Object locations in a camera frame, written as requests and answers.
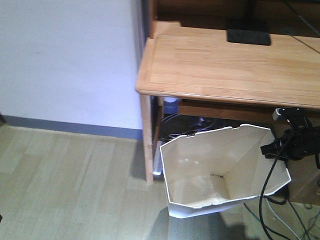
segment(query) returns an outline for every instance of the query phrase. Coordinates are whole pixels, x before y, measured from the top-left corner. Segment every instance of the wooden desk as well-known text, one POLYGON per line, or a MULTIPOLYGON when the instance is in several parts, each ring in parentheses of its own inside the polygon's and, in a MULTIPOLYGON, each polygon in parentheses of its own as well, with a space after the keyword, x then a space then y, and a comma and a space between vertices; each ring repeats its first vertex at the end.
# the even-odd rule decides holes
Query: wooden desk
POLYGON ((271 34, 272 45, 261 46, 227 42, 225 30, 154 24, 136 83, 148 182, 153 181, 150 96, 221 103, 226 109, 245 106, 250 114, 277 107, 320 112, 320 38, 271 34))

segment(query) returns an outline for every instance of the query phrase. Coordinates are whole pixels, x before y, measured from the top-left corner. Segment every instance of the blue baseboard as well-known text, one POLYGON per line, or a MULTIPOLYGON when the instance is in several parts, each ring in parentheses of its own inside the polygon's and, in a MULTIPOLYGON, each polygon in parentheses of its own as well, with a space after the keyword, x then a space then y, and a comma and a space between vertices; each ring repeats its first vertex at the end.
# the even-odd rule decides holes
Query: blue baseboard
POLYGON ((99 126, 62 121, 49 121, 8 115, 3 115, 2 117, 4 118, 7 124, 15 127, 46 129, 68 133, 91 134, 136 140, 142 140, 143 138, 141 129, 99 126))

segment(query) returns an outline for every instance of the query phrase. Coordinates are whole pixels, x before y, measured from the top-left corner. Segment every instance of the white wastebasket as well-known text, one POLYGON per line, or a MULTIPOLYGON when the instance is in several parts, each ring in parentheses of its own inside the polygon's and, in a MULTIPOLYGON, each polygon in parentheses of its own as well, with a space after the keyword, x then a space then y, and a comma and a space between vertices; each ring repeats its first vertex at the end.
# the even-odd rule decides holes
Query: white wastebasket
MULTIPOLYGON (((274 162, 261 154, 269 128, 242 124, 179 136, 162 145, 161 159, 169 215, 188 218, 220 212, 260 195, 274 162)), ((265 189, 272 195, 291 181, 278 161, 265 189)))

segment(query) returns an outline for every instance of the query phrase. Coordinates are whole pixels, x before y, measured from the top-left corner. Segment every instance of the laminate floor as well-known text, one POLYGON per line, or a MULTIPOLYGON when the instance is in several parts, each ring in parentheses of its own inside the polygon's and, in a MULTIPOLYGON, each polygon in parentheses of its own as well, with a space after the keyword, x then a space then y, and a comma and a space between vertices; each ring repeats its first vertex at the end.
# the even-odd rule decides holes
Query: laminate floor
MULTIPOLYGON (((0 240, 267 239, 243 205, 186 219, 169 217, 164 182, 146 183, 144 168, 138 140, 4 124, 0 240)), ((247 205, 258 214, 257 200, 247 205)), ((294 206, 312 227, 310 234, 320 237, 320 207, 294 206)), ((300 239, 307 239, 289 205, 272 207, 300 239)), ((263 211, 270 227, 297 239, 269 209, 263 211)))

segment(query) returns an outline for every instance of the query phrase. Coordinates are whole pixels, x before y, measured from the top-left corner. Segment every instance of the cable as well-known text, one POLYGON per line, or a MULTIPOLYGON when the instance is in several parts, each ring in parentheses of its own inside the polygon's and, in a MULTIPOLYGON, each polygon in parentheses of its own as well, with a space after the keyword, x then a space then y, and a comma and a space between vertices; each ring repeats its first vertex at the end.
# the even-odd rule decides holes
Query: cable
POLYGON ((291 208, 293 209, 295 215, 296 215, 297 218, 299 219, 299 221, 300 221, 300 223, 301 223, 301 225, 302 225, 302 227, 303 227, 303 229, 304 229, 304 232, 306 233, 306 236, 308 237, 309 240, 311 240, 311 238, 310 238, 310 236, 309 236, 309 234, 308 234, 308 231, 307 231, 304 223, 303 223, 302 220, 301 220, 301 217, 299 216, 297 210, 296 210, 295 207, 292 205, 292 203, 291 203, 291 201, 290 201, 289 199, 288 199, 288 203, 290 204, 290 206, 291 206, 291 208))
MULTIPOLYGON (((319 216, 320 216, 320 210, 318 211, 318 213, 317 213, 314 217, 309 218, 309 220, 308 220, 308 229, 307 229, 307 232, 304 232, 304 234, 303 234, 303 239, 305 239, 306 234, 309 233, 309 232, 314 228, 314 226, 316 226, 317 228, 320 229, 320 227, 318 227, 318 226, 316 225, 316 222, 317 222, 319 216)), ((317 237, 317 236, 312 236, 312 237, 313 237, 314 239, 316 239, 316 240, 319 240, 319 239, 320 239, 320 238, 317 237)))
MULTIPOLYGON (((261 223, 260 219, 257 217, 257 215, 255 215, 255 213, 247 206, 247 204, 243 204, 245 206, 245 208, 249 211, 249 213, 251 213, 252 216, 254 216, 254 218, 259 222, 261 223)), ((290 238, 288 238, 287 236, 285 235, 282 235, 281 233, 275 231, 275 230, 272 230, 270 227, 268 227, 267 225, 265 225, 265 227, 272 233, 284 238, 284 239, 287 239, 287 240, 291 240, 290 238)))
POLYGON ((268 184, 269 179, 270 179, 270 177, 271 177, 271 174, 272 174, 272 172, 273 172, 273 170, 274 170, 274 168, 275 168, 275 166, 276 166, 276 163, 277 163, 277 161, 279 160, 281 154, 282 154, 283 151, 285 150, 285 148, 286 148, 286 146, 288 145, 288 143, 291 141, 292 137, 293 137, 292 135, 289 137, 289 139, 288 139, 288 140, 285 142, 285 144, 281 147, 281 149, 280 149, 277 157, 274 159, 274 162, 273 162, 273 164, 272 164, 272 166, 271 166, 271 169, 270 169, 270 171, 269 171, 269 173, 268 173, 268 175, 267 175, 267 177, 266 177, 266 179, 265 179, 265 181, 264 181, 264 184, 263 184, 263 187, 262 187, 262 190, 261 190, 261 194, 260 194, 260 198, 259 198, 259 219, 260 219, 260 222, 261 222, 261 226, 262 226, 262 228, 263 228, 263 230, 264 230, 264 233, 266 234, 266 236, 268 237, 269 240, 274 240, 274 239, 273 239, 273 238, 271 237, 271 235, 269 234, 269 232, 268 232, 268 230, 267 230, 267 228, 266 228, 265 222, 264 222, 264 218, 263 218, 263 214, 262 214, 262 199, 263 199, 263 197, 264 197, 267 184, 268 184))
POLYGON ((285 223, 285 221, 283 221, 274 211, 274 209, 271 207, 269 200, 267 199, 266 204, 268 205, 269 209, 271 210, 271 212, 273 213, 273 215, 283 224, 285 225, 295 236, 298 240, 301 240, 301 238, 299 238, 298 234, 295 233, 295 231, 288 225, 285 223))
POLYGON ((301 16, 286 0, 282 0, 282 1, 288 6, 288 8, 290 8, 290 10, 298 18, 300 18, 309 28, 311 28, 316 34, 318 34, 320 36, 320 32, 314 26, 312 26, 303 16, 301 16))
POLYGON ((271 203, 273 203, 273 204, 278 204, 278 205, 285 205, 286 202, 287 202, 287 199, 284 199, 284 200, 282 200, 282 201, 277 201, 277 200, 272 199, 272 198, 269 197, 269 196, 265 196, 265 198, 266 198, 269 202, 271 202, 271 203))

